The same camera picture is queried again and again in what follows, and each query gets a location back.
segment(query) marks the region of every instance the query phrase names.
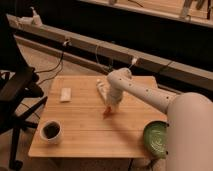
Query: chair armrest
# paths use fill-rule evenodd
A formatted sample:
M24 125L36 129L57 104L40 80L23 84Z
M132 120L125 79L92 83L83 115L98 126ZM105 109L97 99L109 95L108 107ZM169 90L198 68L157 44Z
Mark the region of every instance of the chair armrest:
M0 91L0 101L13 101L30 83L34 68L24 68L15 73Z

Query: gray floor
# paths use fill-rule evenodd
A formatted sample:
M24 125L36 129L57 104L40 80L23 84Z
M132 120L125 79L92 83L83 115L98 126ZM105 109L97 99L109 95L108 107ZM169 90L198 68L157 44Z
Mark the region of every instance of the gray floor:
M34 66L36 70L44 70L54 67L58 58L52 57L48 54L31 49L25 46L19 46L23 56L26 58L29 65ZM55 72L40 74L40 80L49 78L55 74ZM64 61L63 70L60 75L100 75L95 71L81 67L79 65L72 64ZM41 87L48 95L48 90L51 86L51 81L44 82ZM24 104L31 105L38 99L27 99ZM21 113L26 109L26 106L20 106L17 113ZM42 112L42 108L36 111L38 115ZM38 118L33 115L30 120L38 122ZM17 159L24 162L22 171L126 171L129 166L129 159L49 159L49 158L30 158L28 157L28 150L32 141L34 130L29 130L27 133L21 133ZM10 152L11 132L7 132L0 136L0 166L8 166L8 158ZM143 166L149 161L144 159L135 159L132 166L132 171L148 171ZM165 161L161 160L154 166L154 171L164 171Z

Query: bottle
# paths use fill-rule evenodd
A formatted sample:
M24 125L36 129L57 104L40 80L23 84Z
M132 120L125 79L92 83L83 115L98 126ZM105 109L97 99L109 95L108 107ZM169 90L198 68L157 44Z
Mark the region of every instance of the bottle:
M30 7L33 11L33 23L36 25L36 26L42 26L43 23L41 21L41 17L40 15L37 14L36 10L34 9L34 7Z

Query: black office chair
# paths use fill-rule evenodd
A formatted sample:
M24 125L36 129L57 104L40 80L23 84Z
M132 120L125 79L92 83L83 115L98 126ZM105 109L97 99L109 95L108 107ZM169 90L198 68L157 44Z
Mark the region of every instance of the black office chair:
M20 130L37 127L36 123L26 119L46 103L47 97L22 115L16 115L15 111L24 98L42 97L43 91L36 85L39 77L21 55L2 9L0 9L0 70L0 135L10 129L13 130L9 167L20 170L23 163L16 160Z

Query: wooden table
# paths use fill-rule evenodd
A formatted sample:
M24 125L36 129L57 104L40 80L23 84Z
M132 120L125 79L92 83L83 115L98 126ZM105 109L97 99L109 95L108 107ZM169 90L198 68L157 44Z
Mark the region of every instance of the wooden table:
M152 9L156 11L168 12L173 14L180 14L185 0L118 0L118 3ZM193 17L207 18L208 1L205 1L200 10L196 9L197 1L193 1L189 10L189 15Z
M116 115L103 119L105 105L97 92L96 80L105 76L58 76L53 81L47 104L29 150L31 157L144 158L151 155L141 141L144 127L166 116L141 100L124 93ZM155 87L154 77L134 80ZM72 99L61 103L63 87L72 89ZM39 137L41 125L57 120L63 129L62 142L49 145Z

